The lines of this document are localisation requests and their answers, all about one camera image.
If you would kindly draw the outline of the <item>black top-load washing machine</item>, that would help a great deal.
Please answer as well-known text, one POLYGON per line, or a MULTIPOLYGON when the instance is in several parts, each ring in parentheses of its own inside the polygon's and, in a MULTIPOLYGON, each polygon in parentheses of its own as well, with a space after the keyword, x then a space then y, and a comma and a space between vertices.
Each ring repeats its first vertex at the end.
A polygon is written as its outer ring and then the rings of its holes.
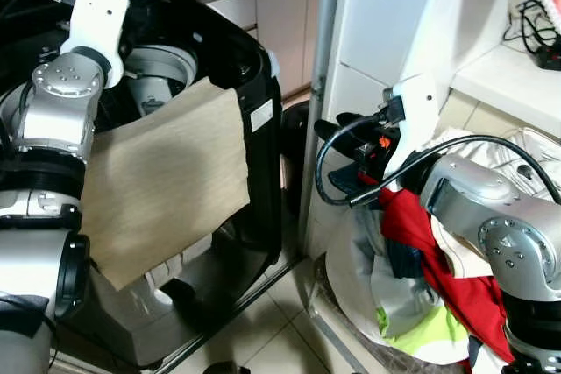
POLYGON ((0 374, 160 367, 281 250, 275 63, 196 0, 0 0, 0 374))

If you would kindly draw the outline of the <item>beige kitchen cabinet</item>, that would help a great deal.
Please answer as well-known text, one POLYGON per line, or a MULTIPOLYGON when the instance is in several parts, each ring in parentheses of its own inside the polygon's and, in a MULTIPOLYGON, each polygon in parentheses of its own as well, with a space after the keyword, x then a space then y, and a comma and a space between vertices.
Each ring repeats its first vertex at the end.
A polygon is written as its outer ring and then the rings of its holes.
POLYGON ((301 96, 311 83, 319 0, 202 0, 247 31, 273 55, 281 97, 301 96))

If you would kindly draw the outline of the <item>beige woven cloth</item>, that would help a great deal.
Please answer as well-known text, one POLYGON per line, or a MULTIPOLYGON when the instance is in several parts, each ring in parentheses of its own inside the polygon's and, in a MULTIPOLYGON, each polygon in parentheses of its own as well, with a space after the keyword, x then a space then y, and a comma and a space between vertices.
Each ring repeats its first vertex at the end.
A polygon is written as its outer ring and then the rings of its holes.
POLYGON ((96 269, 123 290, 249 201, 236 90, 203 79, 155 113, 96 135, 81 231, 96 269))

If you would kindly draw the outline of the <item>grey metal pole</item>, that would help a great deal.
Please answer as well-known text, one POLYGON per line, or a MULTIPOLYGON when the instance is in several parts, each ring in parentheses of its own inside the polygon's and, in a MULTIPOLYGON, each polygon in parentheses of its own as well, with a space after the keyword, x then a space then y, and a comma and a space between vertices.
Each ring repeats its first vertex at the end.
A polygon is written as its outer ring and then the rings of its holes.
POLYGON ((316 203, 319 201, 314 183, 314 166, 320 149, 320 138, 314 132, 313 124, 322 117, 326 77, 331 66, 331 45, 334 32, 334 18, 337 0, 316 0, 311 17, 316 25, 311 62, 311 95, 309 95, 308 127, 304 147, 305 160, 302 179, 302 211, 298 218, 298 247, 305 257, 315 258, 323 251, 320 239, 316 237, 316 203))

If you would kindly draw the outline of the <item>white and green garment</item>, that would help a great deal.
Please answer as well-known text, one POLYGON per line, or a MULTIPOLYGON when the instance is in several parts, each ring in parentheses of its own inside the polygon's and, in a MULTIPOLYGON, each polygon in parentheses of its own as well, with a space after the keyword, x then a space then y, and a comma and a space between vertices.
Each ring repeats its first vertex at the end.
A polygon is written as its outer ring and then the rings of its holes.
POLYGON ((398 278, 380 233, 380 211, 350 210, 326 251, 337 303, 362 338, 425 363, 470 358, 472 339, 424 278, 398 278))

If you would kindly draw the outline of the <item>red garment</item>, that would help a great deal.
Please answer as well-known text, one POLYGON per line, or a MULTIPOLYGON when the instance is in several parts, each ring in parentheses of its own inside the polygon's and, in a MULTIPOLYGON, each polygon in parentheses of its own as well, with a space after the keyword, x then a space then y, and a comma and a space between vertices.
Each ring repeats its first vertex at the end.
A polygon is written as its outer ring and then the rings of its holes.
POLYGON ((478 337, 505 363, 515 361, 504 328, 508 313, 502 293, 492 277, 458 279, 453 277, 444 251, 434 238, 431 217, 416 194, 408 190, 381 189, 378 203, 385 211, 381 234, 422 253, 426 282, 451 306, 457 321, 478 337))

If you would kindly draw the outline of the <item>navy blue garment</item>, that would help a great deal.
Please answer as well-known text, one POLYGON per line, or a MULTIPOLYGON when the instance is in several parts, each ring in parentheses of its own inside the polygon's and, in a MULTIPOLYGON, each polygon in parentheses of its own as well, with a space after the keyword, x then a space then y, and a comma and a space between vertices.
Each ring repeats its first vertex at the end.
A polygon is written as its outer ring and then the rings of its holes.
POLYGON ((394 278, 424 278, 424 254, 420 250, 389 238, 385 239, 385 247, 394 278))

